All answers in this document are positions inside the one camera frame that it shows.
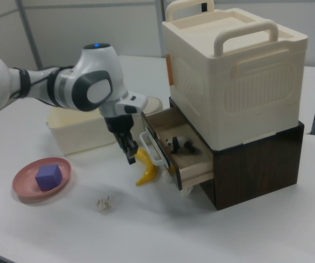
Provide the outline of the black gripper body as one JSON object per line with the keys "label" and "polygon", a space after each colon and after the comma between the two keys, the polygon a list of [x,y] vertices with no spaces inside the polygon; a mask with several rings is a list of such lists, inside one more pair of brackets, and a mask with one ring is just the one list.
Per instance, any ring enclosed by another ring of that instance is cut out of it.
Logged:
{"label": "black gripper body", "polygon": [[129,134],[134,125],[131,115],[104,118],[108,131],[113,134]]}

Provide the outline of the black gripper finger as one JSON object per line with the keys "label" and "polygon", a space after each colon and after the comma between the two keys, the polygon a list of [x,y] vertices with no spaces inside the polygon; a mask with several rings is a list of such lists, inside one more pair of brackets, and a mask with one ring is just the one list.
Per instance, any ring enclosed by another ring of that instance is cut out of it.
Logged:
{"label": "black gripper finger", "polygon": [[135,163],[136,160],[134,155],[136,154],[136,142],[132,139],[130,133],[124,135],[124,147],[128,163]]}
{"label": "black gripper finger", "polygon": [[126,135],[124,133],[116,133],[115,138],[120,148],[123,150],[124,153],[126,153],[127,152]]}

